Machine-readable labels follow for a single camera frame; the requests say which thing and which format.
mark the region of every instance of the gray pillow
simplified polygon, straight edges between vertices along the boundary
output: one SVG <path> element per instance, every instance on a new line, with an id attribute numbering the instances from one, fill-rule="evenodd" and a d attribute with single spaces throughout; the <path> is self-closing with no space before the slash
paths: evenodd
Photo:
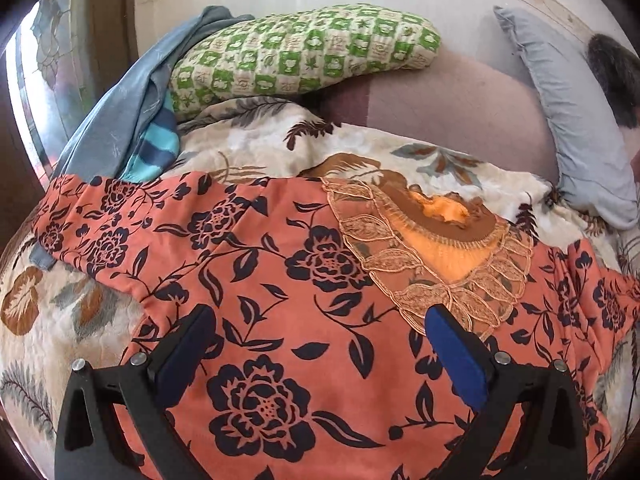
<path id="1" fill-rule="evenodd" d="M 613 112 L 583 54 L 526 10 L 494 7 L 494 12 L 540 94 L 556 142 L 559 190 L 574 209 L 631 229 L 638 221 L 633 171 Z"/>

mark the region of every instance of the coral floral dress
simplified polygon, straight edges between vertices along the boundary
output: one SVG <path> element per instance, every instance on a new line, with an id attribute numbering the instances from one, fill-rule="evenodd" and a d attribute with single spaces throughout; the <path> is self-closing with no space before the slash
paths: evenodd
<path id="1" fill-rule="evenodd" d="M 213 309 L 216 336 L 166 412 L 212 478 L 432 478 L 473 417 L 424 337 L 435 303 L 521 364 L 564 359 L 590 476 L 607 463 L 592 393 L 640 286 L 599 268 L 586 240 L 567 252 L 536 243 L 456 195 L 314 178 L 226 186 L 206 173 L 62 176 L 33 229 L 54 257 L 142 303 L 123 359 L 196 305 Z M 143 473 L 159 478 L 124 410 L 120 421 Z"/>

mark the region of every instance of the bed sheet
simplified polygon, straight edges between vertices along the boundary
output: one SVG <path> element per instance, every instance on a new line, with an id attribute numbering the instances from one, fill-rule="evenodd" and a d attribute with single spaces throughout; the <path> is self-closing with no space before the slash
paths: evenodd
<path id="1" fill-rule="evenodd" d="M 587 237 L 600 263 L 620 270 L 615 234 L 600 219 L 567 208 L 548 182 L 530 173 L 372 128 L 326 123 L 273 97 L 213 105 L 180 130 L 180 156 L 163 177 L 207 171 L 218 182 L 240 184 L 264 176 L 328 176 L 477 196 L 546 244 L 564 248 Z M 94 367 L 116 365 L 142 308 L 61 262 L 49 271 L 33 267 L 33 244 L 26 222 L 0 262 L 0 398 L 23 446 L 53 478 L 55 428 L 71 362 L 83 357 Z M 629 410 L 637 341 L 631 331 L 596 388 L 613 449 L 640 416 L 640 400 Z"/>

